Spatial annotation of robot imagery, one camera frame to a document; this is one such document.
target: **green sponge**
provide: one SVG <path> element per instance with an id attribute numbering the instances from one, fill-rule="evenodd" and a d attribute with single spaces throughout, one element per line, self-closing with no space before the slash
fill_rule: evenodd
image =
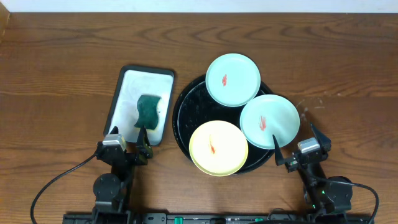
<path id="1" fill-rule="evenodd" d="M 159 122 L 157 115 L 157 104 L 159 96 L 142 95 L 137 101 L 138 121 L 134 125 L 137 128 L 145 126 L 146 129 L 154 130 Z"/>

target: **food residue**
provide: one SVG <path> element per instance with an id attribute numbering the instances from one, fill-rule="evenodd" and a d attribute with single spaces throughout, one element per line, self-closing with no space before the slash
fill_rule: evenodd
<path id="1" fill-rule="evenodd" d="M 226 74 L 223 77 L 223 86 L 226 86 Z"/>
<path id="2" fill-rule="evenodd" d="M 263 118 L 262 116 L 260 116 L 259 125 L 260 125 L 261 131 L 265 130 L 266 127 L 267 127 L 267 125 L 266 125 L 266 118 Z"/>
<path id="3" fill-rule="evenodd" d="M 209 142 L 210 142 L 211 153 L 214 155 L 214 154 L 216 154 L 216 149 L 214 148 L 214 146 L 211 143 L 211 136 L 209 136 Z"/>

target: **wood grain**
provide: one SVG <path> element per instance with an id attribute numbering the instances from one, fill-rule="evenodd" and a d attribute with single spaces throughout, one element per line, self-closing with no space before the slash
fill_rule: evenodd
<path id="1" fill-rule="evenodd" d="M 0 46 L 0 222 L 29 223 L 36 193 L 89 157 L 126 64 L 175 71 L 172 106 L 218 56 L 252 58 L 264 81 L 288 97 L 302 120 L 332 139 L 323 163 L 380 196 L 376 223 L 397 223 L 398 17 L 394 14 L 19 14 Z M 203 174 L 178 148 L 169 118 L 155 157 L 138 167 L 139 211 L 268 213 L 304 209 L 297 173 L 273 158 L 254 172 Z M 294 142 L 285 150 L 288 151 Z M 40 198 L 39 223 L 89 212 L 94 180 L 109 166 L 91 161 Z M 354 189 L 353 213 L 371 213 L 373 195 Z"/>

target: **green connector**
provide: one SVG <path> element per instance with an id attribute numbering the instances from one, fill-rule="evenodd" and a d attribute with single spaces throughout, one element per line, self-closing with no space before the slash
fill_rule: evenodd
<path id="1" fill-rule="evenodd" d="M 182 217 L 175 217 L 174 218 L 174 224 L 182 224 L 183 219 Z"/>

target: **round black tray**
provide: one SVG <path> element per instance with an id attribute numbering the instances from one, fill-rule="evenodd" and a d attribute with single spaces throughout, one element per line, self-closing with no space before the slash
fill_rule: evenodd
<path id="1" fill-rule="evenodd" d="M 260 90 L 256 96 L 264 94 L 273 94 L 273 92 L 266 84 L 261 82 Z M 227 121 L 240 129 L 239 117 L 243 107 L 231 108 L 217 103 L 207 92 L 204 75 L 192 81 L 182 90 L 173 112 L 174 137 L 181 151 L 192 161 L 189 154 L 189 140 L 196 128 L 208 121 Z M 243 174 L 257 169 L 274 153 L 274 150 L 261 149 L 253 146 L 250 142 L 248 144 L 248 158 L 235 174 Z"/>

